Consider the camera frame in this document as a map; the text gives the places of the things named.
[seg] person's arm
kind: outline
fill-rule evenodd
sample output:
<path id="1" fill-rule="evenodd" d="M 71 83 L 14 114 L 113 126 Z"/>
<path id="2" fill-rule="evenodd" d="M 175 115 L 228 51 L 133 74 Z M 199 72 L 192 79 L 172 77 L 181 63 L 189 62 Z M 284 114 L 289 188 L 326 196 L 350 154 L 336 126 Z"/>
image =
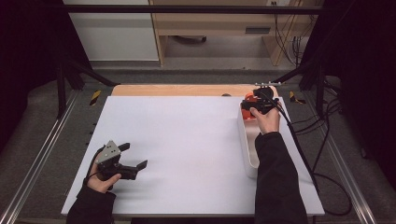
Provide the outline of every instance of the person's arm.
<path id="1" fill-rule="evenodd" d="M 113 223 L 113 204 L 116 195 L 108 192 L 120 174 L 112 176 L 107 181 L 100 180 L 95 173 L 97 165 L 93 164 L 91 177 L 87 185 L 83 185 L 77 199 L 67 214 L 67 224 L 110 224 Z"/>
<path id="2" fill-rule="evenodd" d="M 260 114 L 251 109 L 262 133 L 255 147 L 260 160 L 255 202 L 255 223 L 308 223 L 300 195 L 297 170 L 279 133 L 277 109 Z"/>

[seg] hand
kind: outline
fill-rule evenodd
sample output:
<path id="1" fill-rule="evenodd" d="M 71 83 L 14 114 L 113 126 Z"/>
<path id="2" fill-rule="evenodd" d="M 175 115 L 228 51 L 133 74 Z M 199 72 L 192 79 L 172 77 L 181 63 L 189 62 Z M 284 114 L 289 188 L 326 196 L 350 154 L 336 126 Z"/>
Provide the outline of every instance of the hand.
<path id="1" fill-rule="evenodd" d="M 97 174 L 95 174 L 97 172 L 98 172 L 98 165 L 94 162 L 90 172 L 91 177 L 88 180 L 87 186 L 101 193 L 106 193 L 108 188 L 114 185 L 121 178 L 120 174 L 116 174 L 111 176 L 108 180 L 102 181 L 101 179 L 99 179 Z"/>
<path id="2" fill-rule="evenodd" d="M 263 134 L 272 133 L 272 132 L 279 132 L 279 122 L 280 122 L 280 115 L 277 108 L 272 108 L 268 113 L 262 114 L 256 108 L 251 107 L 250 113 L 256 117 L 260 131 Z"/>

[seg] black long-sleeve shirt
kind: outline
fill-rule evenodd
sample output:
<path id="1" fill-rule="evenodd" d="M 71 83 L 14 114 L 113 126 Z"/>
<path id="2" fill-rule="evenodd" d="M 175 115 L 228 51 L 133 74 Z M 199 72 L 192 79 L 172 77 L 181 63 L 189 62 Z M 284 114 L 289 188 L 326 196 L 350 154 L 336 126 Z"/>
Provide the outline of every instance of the black long-sleeve shirt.
<path id="1" fill-rule="evenodd" d="M 259 134 L 255 224 L 308 223 L 298 174 L 280 133 Z M 68 224 L 112 223 L 116 195 L 83 186 L 71 207 Z"/>

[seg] white table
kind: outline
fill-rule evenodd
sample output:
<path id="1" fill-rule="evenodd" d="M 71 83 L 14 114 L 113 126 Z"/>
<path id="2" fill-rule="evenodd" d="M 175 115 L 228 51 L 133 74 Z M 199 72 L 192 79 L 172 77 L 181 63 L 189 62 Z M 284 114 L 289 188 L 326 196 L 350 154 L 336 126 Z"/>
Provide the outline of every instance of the white table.
<path id="1" fill-rule="evenodd" d="M 256 180 L 247 176 L 237 128 L 243 97 L 110 96 L 62 210 L 66 215 L 96 150 L 113 140 L 131 143 L 120 163 L 148 160 L 136 180 L 120 180 L 113 214 L 126 217 L 252 216 Z M 281 127 L 284 135 L 289 129 Z M 287 145 L 294 145 L 285 137 Z M 324 211 L 295 148 L 309 216 Z"/>

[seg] white wall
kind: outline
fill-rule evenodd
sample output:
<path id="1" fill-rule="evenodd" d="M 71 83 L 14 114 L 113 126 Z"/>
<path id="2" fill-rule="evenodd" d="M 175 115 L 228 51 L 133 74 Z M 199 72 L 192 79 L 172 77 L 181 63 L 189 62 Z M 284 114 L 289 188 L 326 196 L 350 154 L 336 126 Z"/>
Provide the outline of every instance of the white wall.
<path id="1" fill-rule="evenodd" d="M 65 4 L 148 5 L 148 0 L 64 0 Z M 159 61 L 150 14 L 70 13 L 90 61 Z"/>

